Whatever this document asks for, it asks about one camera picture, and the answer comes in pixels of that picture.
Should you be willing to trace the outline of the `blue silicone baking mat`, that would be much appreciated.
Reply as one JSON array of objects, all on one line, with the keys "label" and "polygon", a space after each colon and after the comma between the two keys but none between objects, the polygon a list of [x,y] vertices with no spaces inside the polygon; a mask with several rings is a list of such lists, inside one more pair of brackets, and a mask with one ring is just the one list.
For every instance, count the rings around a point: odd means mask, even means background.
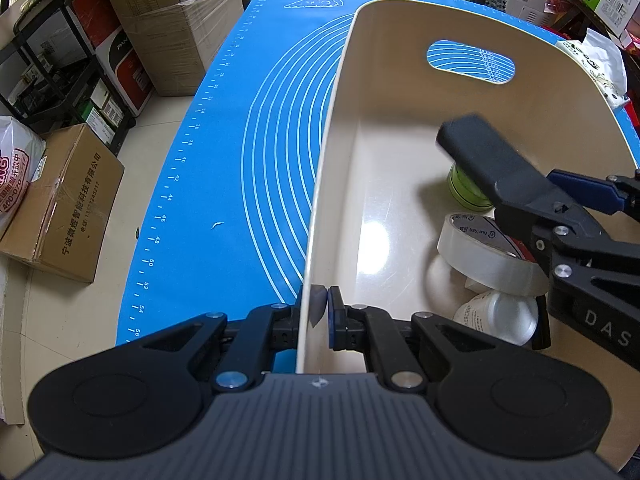
[{"label": "blue silicone baking mat", "polygon": [[[207,311],[244,318],[305,283],[314,187],[357,11],[376,0],[253,0],[186,111],[160,170],[122,295],[118,342]],[[460,0],[434,2],[486,10]],[[639,139],[631,133],[633,170]]]}]

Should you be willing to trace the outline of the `white pill bottle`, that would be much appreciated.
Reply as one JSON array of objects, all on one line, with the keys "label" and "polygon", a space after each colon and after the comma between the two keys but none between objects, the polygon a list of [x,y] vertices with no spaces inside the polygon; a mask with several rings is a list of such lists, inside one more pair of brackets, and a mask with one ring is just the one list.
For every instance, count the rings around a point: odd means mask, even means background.
[{"label": "white pill bottle", "polygon": [[454,322],[522,346],[536,332],[538,307],[533,297],[490,290],[462,304],[454,314]]}]

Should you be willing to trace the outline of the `stacked cardboard boxes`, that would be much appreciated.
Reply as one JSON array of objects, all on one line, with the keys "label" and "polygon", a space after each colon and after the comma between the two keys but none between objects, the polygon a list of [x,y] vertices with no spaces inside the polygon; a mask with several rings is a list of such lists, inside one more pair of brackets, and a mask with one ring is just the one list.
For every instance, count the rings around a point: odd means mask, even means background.
[{"label": "stacked cardboard boxes", "polygon": [[192,96],[242,15],[242,0],[110,0],[161,96]]}]

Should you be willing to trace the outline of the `black marker pen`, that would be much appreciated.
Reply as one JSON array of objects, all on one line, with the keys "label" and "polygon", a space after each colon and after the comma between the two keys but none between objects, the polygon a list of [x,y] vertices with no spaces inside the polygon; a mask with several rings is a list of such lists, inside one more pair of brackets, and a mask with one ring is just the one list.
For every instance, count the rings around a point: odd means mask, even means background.
[{"label": "black marker pen", "polygon": [[547,320],[539,321],[536,330],[530,341],[528,342],[529,348],[534,351],[542,351],[548,349],[551,346],[550,327]]}]

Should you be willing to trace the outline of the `white tape roll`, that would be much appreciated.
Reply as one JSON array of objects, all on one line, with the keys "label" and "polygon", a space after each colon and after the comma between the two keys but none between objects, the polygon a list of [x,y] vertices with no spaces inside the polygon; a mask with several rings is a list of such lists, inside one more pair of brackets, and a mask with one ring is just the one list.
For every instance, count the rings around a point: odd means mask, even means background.
[{"label": "white tape roll", "polygon": [[489,289],[529,297],[548,292],[547,275],[533,255],[504,234],[493,218],[447,214],[437,250],[454,270]]}]

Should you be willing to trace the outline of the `cardboard box on floor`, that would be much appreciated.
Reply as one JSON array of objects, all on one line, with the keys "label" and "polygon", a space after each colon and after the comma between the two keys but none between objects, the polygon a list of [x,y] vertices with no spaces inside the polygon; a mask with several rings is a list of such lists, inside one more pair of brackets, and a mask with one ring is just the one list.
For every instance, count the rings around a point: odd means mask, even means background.
[{"label": "cardboard box on floor", "polygon": [[124,166],[86,125],[46,137],[43,164],[1,239],[1,253],[90,284]]}]

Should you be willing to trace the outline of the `black metal shelf rack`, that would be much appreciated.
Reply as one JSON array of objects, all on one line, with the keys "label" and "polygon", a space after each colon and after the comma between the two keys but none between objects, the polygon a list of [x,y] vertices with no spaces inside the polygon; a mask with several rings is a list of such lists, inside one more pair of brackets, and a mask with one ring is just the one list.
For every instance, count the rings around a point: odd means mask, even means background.
[{"label": "black metal shelf rack", "polygon": [[114,154],[136,124],[64,0],[32,0],[1,50],[1,107],[33,132],[86,125]]}]

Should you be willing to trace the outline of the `white red plastic bag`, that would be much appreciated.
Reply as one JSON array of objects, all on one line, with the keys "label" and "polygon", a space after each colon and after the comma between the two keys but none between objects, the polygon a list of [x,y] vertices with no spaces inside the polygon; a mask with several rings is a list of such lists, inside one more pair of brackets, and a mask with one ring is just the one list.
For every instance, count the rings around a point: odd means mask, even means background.
[{"label": "white red plastic bag", "polygon": [[0,118],[0,237],[8,228],[46,150],[46,141],[12,116]]}]

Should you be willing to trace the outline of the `beige plastic storage bin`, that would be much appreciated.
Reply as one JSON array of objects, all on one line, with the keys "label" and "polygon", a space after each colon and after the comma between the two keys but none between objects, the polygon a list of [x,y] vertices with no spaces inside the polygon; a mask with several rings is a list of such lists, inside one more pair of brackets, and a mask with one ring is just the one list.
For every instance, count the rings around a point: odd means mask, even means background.
[{"label": "beige plastic storage bin", "polygon": [[536,168],[602,177],[633,170],[624,131],[587,74],[541,30],[434,2],[376,0],[350,28],[317,170],[296,368],[326,380],[303,402],[311,470],[329,479],[477,479],[437,440],[423,444],[405,405],[376,408],[364,363],[328,348],[314,288],[408,318],[450,315],[468,298],[437,253],[457,210],[436,144],[445,120],[477,112]]}]

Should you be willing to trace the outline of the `red white appliance box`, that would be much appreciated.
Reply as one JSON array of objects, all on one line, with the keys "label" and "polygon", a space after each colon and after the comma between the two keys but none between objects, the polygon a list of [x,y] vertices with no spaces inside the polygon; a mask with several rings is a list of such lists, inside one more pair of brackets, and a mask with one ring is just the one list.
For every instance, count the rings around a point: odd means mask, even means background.
[{"label": "red white appliance box", "polygon": [[70,8],[107,77],[138,117],[153,85],[110,0],[73,0]]}]

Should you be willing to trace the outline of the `white tissue box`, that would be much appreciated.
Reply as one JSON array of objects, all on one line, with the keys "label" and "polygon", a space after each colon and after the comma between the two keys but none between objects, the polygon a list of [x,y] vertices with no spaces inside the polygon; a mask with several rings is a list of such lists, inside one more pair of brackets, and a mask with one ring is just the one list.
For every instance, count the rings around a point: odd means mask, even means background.
[{"label": "white tissue box", "polygon": [[608,36],[588,29],[584,40],[558,40],[555,47],[582,66],[611,110],[626,105],[627,74],[622,51]]}]

